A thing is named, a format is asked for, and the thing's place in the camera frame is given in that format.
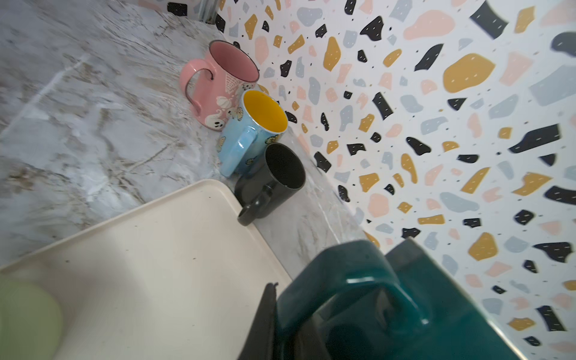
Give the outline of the black mug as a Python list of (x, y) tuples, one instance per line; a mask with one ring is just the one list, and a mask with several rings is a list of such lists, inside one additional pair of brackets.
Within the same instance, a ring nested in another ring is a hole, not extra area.
[(305, 168), (291, 148), (279, 142), (267, 145), (262, 157), (235, 185), (234, 194), (241, 204), (238, 222), (247, 226), (267, 217), (305, 182)]

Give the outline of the light green mug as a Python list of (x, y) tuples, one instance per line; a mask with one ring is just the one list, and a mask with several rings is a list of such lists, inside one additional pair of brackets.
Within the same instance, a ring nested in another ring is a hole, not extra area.
[(1, 276), (2, 359), (53, 359), (62, 333), (54, 297), (35, 283)]

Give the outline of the pink mug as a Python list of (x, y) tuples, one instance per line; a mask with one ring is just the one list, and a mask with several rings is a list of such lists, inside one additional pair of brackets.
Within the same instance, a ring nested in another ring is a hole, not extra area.
[(222, 131), (240, 95), (255, 87), (260, 72), (254, 60), (225, 40), (213, 40), (204, 58), (190, 60), (181, 70), (179, 88), (203, 126)]

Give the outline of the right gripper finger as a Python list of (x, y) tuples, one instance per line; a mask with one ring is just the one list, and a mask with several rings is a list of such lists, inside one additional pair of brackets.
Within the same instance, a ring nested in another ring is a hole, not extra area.
[(273, 359), (278, 283), (267, 283), (238, 360)]

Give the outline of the blue butterfly mug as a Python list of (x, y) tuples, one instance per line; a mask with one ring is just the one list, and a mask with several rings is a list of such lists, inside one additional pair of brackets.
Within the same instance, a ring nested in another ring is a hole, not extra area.
[(276, 100), (256, 89), (244, 91), (217, 140), (220, 174), (246, 173), (287, 128), (287, 114)]

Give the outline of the dark green mug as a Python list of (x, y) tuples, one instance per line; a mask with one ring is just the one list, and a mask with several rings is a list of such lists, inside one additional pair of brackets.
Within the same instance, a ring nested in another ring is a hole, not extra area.
[(519, 359), (471, 298), (408, 238), (319, 253), (276, 305), (276, 359)]

